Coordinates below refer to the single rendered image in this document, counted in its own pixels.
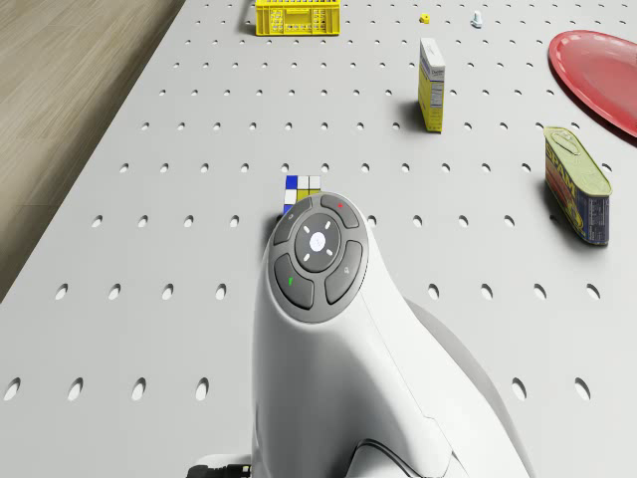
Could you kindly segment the flat-sided can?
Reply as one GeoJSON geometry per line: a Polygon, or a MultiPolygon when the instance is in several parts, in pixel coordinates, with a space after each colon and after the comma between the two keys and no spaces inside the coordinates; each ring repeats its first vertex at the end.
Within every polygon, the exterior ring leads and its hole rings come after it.
{"type": "Polygon", "coordinates": [[[545,126],[545,181],[573,230],[585,242],[607,245],[612,187],[576,135],[545,126]]]}

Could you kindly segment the red plate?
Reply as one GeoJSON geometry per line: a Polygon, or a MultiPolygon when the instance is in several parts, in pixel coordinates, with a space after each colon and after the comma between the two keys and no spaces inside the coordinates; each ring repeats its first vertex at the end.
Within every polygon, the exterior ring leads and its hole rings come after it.
{"type": "Polygon", "coordinates": [[[637,43],[590,30],[557,34],[549,61],[592,111],[637,138],[637,43]]]}

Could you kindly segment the yellow basket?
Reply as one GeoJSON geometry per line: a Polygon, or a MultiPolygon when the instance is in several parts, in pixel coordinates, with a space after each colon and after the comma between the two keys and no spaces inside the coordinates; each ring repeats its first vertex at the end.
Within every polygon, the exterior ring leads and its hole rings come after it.
{"type": "Polygon", "coordinates": [[[340,0],[256,0],[258,36],[339,34],[340,0]]]}

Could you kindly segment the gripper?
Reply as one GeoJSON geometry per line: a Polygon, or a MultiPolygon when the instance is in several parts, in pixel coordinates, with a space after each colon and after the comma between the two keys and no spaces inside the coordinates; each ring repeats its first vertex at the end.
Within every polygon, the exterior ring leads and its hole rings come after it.
{"type": "Polygon", "coordinates": [[[191,466],[186,478],[251,478],[250,454],[209,454],[191,466]]]}

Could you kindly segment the puzzle cube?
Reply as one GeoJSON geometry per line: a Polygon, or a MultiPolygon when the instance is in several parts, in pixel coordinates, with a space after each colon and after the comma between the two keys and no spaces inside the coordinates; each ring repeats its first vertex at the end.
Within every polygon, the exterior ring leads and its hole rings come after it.
{"type": "Polygon", "coordinates": [[[286,214],[297,202],[320,190],[319,175],[287,175],[283,214],[286,214]]]}

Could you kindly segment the yellow and white box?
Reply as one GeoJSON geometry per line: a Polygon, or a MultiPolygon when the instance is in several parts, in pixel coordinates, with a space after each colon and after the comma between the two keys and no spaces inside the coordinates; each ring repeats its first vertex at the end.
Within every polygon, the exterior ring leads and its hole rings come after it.
{"type": "Polygon", "coordinates": [[[418,104],[426,129],[441,132],[446,64],[433,38],[420,40],[418,104]]]}

